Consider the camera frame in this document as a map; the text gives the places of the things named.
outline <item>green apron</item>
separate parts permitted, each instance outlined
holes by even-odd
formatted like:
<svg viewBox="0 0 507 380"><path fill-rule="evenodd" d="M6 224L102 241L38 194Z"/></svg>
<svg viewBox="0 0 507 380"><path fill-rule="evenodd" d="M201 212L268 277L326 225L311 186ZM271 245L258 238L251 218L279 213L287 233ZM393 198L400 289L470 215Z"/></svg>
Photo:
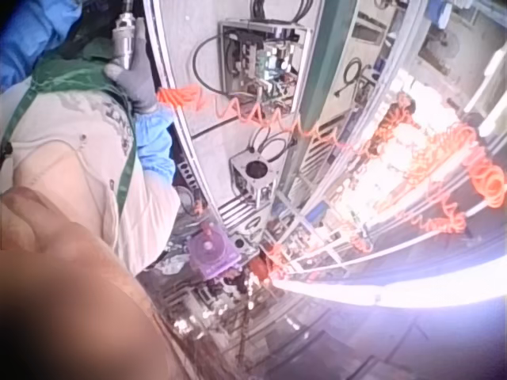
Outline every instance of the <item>green apron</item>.
<svg viewBox="0 0 507 380"><path fill-rule="evenodd" d="M118 212L121 217L128 188L132 180L132 173L135 164L135 126L132 122L132 109L126 94L116 87L103 74L104 63L88 61L85 59L42 59L32 72L32 83L29 90L16 107L10 122L7 124L5 133L0 145L0 169L6 157L12 154L10 139L17 124L28 111L39 93L53 93L60 91L103 91L107 93L127 113L129 124L134 136L134 141L127 163L120 177L120 183L116 194Z"/></svg>

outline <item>gloved hand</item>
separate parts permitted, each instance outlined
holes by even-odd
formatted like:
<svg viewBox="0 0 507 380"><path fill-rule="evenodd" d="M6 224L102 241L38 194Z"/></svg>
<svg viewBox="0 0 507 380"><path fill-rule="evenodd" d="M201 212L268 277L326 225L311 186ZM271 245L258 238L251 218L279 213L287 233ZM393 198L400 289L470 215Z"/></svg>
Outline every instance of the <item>gloved hand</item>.
<svg viewBox="0 0 507 380"><path fill-rule="evenodd" d="M114 81L132 100L134 112L152 113L157 110L157 96L146 53L146 26L143 18L135 20L134 56L130 70L114 63L105 65L105 75Z"/></svg>

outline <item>gray glove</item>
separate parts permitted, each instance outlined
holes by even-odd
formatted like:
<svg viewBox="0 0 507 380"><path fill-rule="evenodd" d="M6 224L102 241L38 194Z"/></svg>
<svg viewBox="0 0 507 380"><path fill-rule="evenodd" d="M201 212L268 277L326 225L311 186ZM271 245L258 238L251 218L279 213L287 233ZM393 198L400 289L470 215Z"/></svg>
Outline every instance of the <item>gray glove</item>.
<svg viewBox="0 0 507 380"><path fill-rule="evenodd" d="M157 110L157 96L146 53L146 26L144 19L135 20L134 56L130 70L114 63L105 65L105 75L114 81L130 97L134 112L152 113Z"/></svg>

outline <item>blue arm cover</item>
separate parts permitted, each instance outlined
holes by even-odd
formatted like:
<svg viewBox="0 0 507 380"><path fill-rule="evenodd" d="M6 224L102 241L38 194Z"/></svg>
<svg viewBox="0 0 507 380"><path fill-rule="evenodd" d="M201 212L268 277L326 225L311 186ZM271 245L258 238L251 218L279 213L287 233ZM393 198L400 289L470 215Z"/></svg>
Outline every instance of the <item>blue arm cover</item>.
<svg viewBox="0 0 507 380"><path fill-rule="evenodd" d="M169 157L173 140L167 128L172 122L173 113L162 106L154 113L135 116L137 154L143 170L157 173L170 184L176 173L176 165Z"/></svg>
<svg viewBox="0 0 507 380"><path fill-rule="evenodd" d="M31 73L38 58L57 48L81 16L78 0L25 0L0 36L0 93Z"/></svg>

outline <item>beige shirt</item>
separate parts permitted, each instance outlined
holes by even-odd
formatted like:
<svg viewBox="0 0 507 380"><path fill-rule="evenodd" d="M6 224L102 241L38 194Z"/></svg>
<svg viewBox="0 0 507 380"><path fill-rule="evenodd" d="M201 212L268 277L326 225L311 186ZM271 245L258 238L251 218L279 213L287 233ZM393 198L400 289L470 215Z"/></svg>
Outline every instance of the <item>beige shirt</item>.
<svg viewBox="0 0 507 380"><path fill-rule="evenodd" d="M29 80L24 81L0 97L0 135L28 85ZM157 173L144 172L136 157L119 218L116 192L134 139L123 109L108 95L40 94L11 143L12 163L2 167L4 183L12 178L15 185L45 194L70 220L110 245L134 275L162 253L179 198Z"/></svg>

